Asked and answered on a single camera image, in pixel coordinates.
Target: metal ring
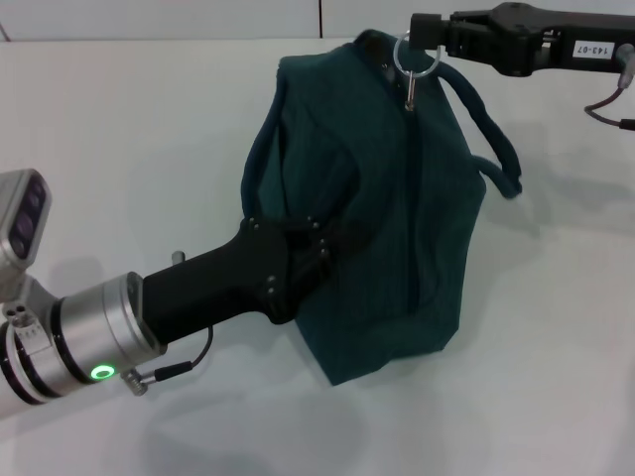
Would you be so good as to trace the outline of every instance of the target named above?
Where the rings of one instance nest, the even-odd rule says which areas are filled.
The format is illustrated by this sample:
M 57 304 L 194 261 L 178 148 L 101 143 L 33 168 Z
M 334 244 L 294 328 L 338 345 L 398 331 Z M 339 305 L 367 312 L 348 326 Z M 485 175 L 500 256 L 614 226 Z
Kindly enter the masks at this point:
M 427 76 L 428 74 L 433 72 L 435 69 L 437 69 L 437 66 L 439 66 L 439 63 L 441 62 L 441 54 L 442 54 L 441 45 L 437 47 L 437 57 L 435 58 L 435 62 L 433 62 L 433 65 L 430 66 L 428 69 L 421 72 L 406 71 L 402 68 L 401 63 L 399 62 L 399 47 L 401 46 L 402 42 L 409 37 L 410 37 L 410 30 L 408 30 L 405 35 L 402 35 L 399 38 L 399 40 L 397 40 L 397 43 L 395 43 L 395 48 L 393 50 L 393 62 L 395 63 L 395 66 L 397 67 L 397 69 L 399 69 L 399 71 L 405 76 L 410 76 L 411 73 L 414 78 Z

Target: green bag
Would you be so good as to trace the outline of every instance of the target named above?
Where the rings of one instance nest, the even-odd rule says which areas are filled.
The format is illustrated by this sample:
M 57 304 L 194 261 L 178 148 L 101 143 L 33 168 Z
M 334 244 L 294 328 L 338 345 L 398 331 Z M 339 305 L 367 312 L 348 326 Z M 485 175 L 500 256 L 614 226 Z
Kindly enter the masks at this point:
M 249 154 L 245 216 L 364 224 L 372 242 L 337 263 L 296 317 L 335 385 L 392 359 L 442 350 L 458 329 L 467 249 L 485 193 L 521 191 L 518 157 L 472 86 L 441 63 L 417 81 L 415 110 L 392 62 L 395 39 L 364 32 L 316 56 L 284 58 Z M 404 68 L 433 60 L 402 45 Z M 458 94 L 502 169 L 473 156 L 440 78 Z

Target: label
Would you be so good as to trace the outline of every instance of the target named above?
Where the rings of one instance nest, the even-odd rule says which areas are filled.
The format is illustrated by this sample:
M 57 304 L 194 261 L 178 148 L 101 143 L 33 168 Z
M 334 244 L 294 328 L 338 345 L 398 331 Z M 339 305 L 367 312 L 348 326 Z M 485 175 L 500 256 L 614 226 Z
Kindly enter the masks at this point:
M 610 60 L 613 58 L 614 43 L 607 42 L 575 42 L 574 58 L 588 60 Z

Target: green indicator light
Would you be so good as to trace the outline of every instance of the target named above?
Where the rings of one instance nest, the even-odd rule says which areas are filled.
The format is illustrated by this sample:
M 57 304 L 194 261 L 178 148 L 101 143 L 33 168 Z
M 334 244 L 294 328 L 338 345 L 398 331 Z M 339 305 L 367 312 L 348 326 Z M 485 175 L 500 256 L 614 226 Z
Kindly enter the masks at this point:
M 113 375 L 115 375 L 115 369 L 109 365 L 98 365 L 90 372 L 90 377 L 93 380 L 104 380 Z

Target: white table surface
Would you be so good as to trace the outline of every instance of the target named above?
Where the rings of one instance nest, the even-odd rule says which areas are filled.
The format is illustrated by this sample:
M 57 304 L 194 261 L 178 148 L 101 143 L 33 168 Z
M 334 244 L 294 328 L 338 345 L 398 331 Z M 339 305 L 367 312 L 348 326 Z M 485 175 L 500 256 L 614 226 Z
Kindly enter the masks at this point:
M 1 170 L 34 167 L 54 194 L 34 276 L 64 296 L 223 244 L 278 59 L 339 43 L 0 46 Z M 454 64 L 516 145 L 525 192 L 489 188 L 443 353 L 331 388 L 294 324 L 237 317 L 204 369 L 144 398 L 112 379 L 0 422 L 0 474 L 634 474 L 635 134 L 581 111 L 616 77 Z

